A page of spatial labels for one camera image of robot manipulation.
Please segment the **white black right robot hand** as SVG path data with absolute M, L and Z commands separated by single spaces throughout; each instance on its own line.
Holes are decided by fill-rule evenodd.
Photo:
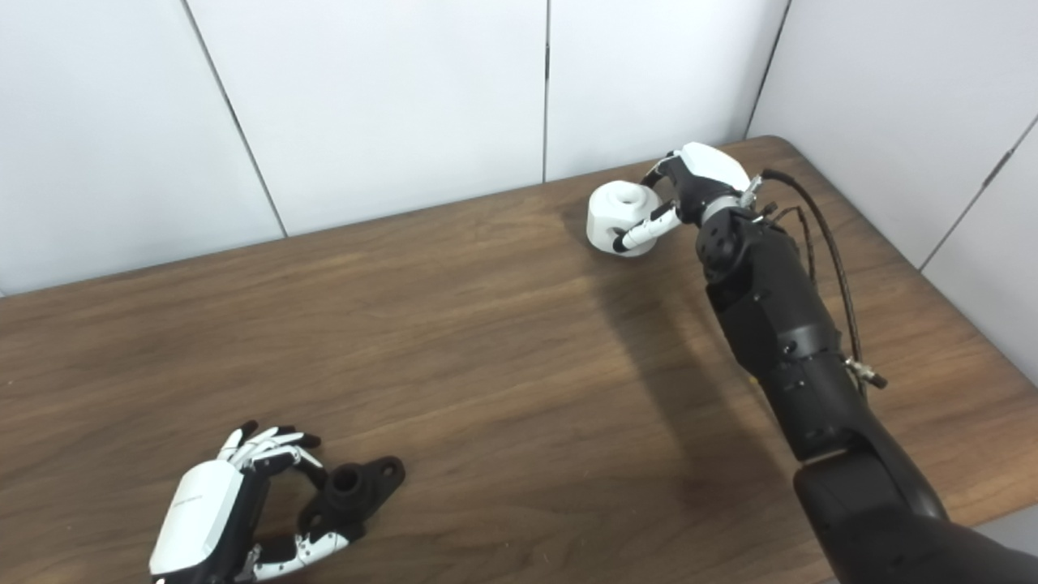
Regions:
M 634 249 L 680 225 L 702 225 L 714 214 L 727 208 L 750 208 L 759 178 L 752 179 L 743 166 L 711 145 L 689 143 L 657 161 L 637 183 L 641 195 L 653 195 L 659 180 L 667 178 L 677 196 L 649 211 L 633 226 L 619 230 L 607 247 L 621 256 L 632 256 Z

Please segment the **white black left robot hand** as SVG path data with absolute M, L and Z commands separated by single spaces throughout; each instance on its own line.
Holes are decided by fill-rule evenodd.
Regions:
M 255 420 L 234 429 L 218 454 L 193 466 L 177 491 L 153 547 L 153 583 L 260 583 L 300 572 L 342 553 L 361 527 L 300 527 L 293 535 L 255 538 L 272 478 L 289 468 L 316 488 L 329 482 L 311 454 L 318 436 L 293 426 L 260 430 Z

